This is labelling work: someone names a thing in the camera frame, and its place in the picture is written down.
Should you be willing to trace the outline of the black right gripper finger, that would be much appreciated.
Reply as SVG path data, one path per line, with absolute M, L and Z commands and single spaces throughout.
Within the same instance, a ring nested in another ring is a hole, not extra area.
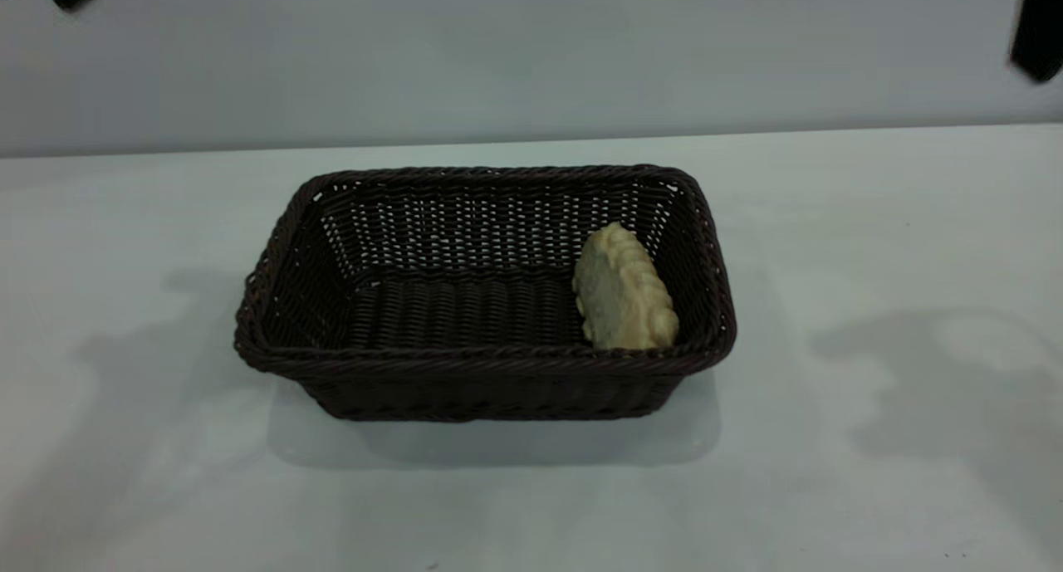
M 1062 69 L 1062 0 L 1020 0 L 1009 62 L 1033 83 Z

